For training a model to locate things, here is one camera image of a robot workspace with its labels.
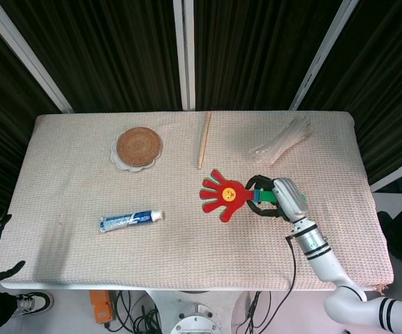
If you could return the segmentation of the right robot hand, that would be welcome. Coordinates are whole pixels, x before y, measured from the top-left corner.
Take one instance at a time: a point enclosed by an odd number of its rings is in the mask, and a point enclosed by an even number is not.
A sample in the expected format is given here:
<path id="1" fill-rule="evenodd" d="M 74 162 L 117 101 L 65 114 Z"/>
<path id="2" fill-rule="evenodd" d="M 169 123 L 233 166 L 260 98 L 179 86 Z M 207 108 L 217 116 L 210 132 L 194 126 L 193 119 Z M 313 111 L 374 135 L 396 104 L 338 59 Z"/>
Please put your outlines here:
<path id="1" fill-rule="evenodd" d="M 285 221 L 295 223 L 309 214 L 309 207 L 305 197 L 290 178 L 270 179 L 263 175 L 255 175 L 248 180 L 245 189 L 259 191 L 260 193 L 270 191 L 273 194 L 275 200 L 269 200 L 269 202 L 275 206 L 275 209 L 262 209 L 259 207 L 259 204 L 264 201 L 262 194 L 259 194 L 256 200 L 246 201 L 249 208 L 259 216 L 282 217 Z"/>

